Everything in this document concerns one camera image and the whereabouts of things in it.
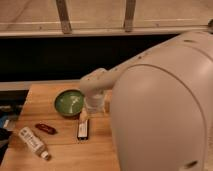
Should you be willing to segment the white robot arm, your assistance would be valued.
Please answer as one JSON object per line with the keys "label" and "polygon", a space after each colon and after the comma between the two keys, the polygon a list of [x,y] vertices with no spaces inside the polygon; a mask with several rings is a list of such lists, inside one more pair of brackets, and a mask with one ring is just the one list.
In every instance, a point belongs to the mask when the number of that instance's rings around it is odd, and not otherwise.
{"label": "white robot arm", "polygon": [[213,124],[213,34],[182,33],[80,80],[86,108],[104,105],[121,171],[204,171]]}

